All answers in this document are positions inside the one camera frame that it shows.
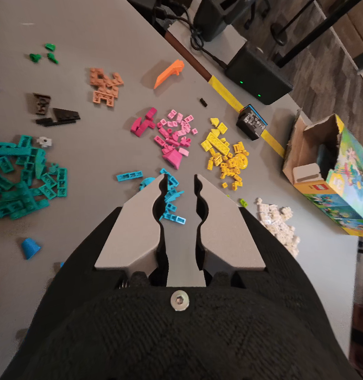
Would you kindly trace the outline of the black battery with blue stripe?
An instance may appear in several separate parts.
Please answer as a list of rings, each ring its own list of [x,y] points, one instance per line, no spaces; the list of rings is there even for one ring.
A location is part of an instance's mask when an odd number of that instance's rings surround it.
[[[251,104],[240,110],[236,121],[236,127],[245,133],[251,141],[259,139],[267,126],[267,122]]]

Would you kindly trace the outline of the black lego wedge plate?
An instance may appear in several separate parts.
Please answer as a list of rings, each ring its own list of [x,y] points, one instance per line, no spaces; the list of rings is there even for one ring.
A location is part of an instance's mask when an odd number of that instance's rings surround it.
[[[60,108],[53,108],[52,109],[53,114],[56,118],[56,121],[59,123],[66,123],[66,122],[76,122],[80,120],[79,113],[76,111],[70,111]]]

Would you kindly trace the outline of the pile of light blue lego bricks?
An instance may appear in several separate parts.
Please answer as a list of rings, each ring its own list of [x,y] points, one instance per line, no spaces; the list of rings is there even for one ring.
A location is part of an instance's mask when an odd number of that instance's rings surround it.
[[[166,170],[165,168],[161,168],[159,173],[167,175],[167,180],[168,180],[167,193],[164,197],[165,212],[160,216],[159,220],[166,219],[166,220],[173,221],[181,225],[185,225],[186,219],[175,214],[175,212],[177,211],[177,206],[173,204],[173,202],[177,198],[179,198],[184,193],[184,191],[178,191],[179,181],[168,170]],[[155,180],[155,178],[153,177],[144,178],[142,171],[118,174],[116,175],[116,178],[118,182],[124,182],[124,181],[134,180],[134,179],[142,179],[141,183],[139,184],[140,191],[143,190],[145,187],[147,187],[149,184],[151,184]]]

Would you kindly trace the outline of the brown tape strip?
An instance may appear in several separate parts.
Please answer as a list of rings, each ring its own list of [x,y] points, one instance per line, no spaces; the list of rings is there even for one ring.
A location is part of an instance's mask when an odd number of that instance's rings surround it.
[[[165,32],[165,40],[200,74],[209,82],[212,77],[207,69],[182,45],[169,31]]]

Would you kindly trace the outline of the pile of yellow lego bricks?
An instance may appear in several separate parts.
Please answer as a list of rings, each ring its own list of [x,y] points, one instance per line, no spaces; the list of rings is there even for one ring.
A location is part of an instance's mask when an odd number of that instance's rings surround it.
[[[207,170],[217,168],[220,171],[219,179],[223,189],[237,191],[243,187],[243,172],[249,164],[249,152],[243,142],[231,144],[226,138],[228,131],[226,124],[218,118],[210,118],[211,128],[202,140],[200,146],[209,154]]]

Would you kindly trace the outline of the black slotted charger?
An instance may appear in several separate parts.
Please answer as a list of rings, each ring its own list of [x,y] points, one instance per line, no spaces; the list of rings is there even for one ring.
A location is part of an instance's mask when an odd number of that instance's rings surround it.
[[[193,19],[193,27],[200,33],[203,41],[215,39],[227,26],[227,8],[224,0],[202,0]]]

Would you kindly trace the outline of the black stand pole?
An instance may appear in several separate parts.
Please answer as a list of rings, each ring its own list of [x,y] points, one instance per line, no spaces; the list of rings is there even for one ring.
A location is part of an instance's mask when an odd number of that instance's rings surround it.
[[[325,31],[330,29],[342,16],[347,14],[352,8],[354,8],[360,0],[348,0],[340,1],[339,5],[334,8],[333,12],[322,21],[312,32],[310,32],[302,41],[289,50],[286,55],[281,56],[277,53],[274,57],[274,63],[279,68],[283,68],[298,54],[300,54],[305,48],[307,48],[312,42],[317,40]]]

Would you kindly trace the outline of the pile of pink lego bricks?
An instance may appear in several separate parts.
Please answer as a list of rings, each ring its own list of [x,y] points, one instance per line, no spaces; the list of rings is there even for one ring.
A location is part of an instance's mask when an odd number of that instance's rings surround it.
[[[194,120],[193,114],[171,109],[164,117],[152,121],[154,140],[160,147],[161,156],[174,170],[179,170],[182,161],[190,154],[193,137],[198,134]]]

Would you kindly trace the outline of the pile of white lego bricks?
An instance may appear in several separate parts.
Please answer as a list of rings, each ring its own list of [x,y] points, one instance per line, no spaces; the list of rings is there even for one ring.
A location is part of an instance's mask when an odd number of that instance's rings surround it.
[[[295,227],[287,224],[293,216],[292,209],[290,207],[278,207],[275,204],[264,203],[261,198],[255,199],[255,205],[257,208],[257,218],[260,223],[294,258],[297,258],[300,237],[295,234]]]

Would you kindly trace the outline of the pile of teal lego bricks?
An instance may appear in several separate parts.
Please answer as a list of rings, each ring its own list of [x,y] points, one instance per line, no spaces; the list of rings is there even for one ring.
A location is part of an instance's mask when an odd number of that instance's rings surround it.
[[[46,149],[29,135],[0,142],[0,219],[20,219],[68,196],[68,169],[48,163]]]

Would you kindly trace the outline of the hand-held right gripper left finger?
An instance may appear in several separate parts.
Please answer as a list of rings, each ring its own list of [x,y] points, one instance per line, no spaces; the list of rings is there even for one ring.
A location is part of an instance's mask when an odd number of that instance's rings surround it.
[[[95,262],[96,270],[121,270],[127,278],[144,272],[155,286],[166,286],[169,261],[164,228],[167,174],[161,174],[124,203]]]

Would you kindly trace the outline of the orange brick separator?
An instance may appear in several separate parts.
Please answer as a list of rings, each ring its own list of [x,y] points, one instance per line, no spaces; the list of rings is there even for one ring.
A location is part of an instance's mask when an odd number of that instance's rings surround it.
[[[156,82],[153,89],[155,90],[156,88],[158,88],[170,76],[172,75],[179,76],[180,73],[183,71],[183,69],[184,69],[184,62],[182,60],[178,59],[174,61],[167,69],[165,69],[162,73],[159,74],[159,76],[156,78]]]

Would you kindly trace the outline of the blue lego cone piece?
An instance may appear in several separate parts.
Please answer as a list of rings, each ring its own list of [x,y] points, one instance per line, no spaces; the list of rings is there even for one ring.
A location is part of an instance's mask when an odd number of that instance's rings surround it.
[[[21,243],[21,249],[26,260],[30,260],[36,253],[41,250],[41,246],[32,238],[26,238]]]

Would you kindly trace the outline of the white cardboard insert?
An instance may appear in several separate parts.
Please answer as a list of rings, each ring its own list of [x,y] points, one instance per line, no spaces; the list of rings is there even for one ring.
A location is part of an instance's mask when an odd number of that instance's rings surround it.
[[[317,163],[311,163],[293,168],[293,184],[323,180],[320,167]]]

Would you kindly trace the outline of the cluster of magenta lego bricks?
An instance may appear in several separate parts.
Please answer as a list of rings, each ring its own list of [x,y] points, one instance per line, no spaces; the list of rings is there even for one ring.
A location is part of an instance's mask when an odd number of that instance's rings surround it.
[[[139,117],[134,121],[130,128],[130,132],[140,137],[147,128],[155,129],[154,117],[157,109],[152,107],[145,115],[144,119]]]

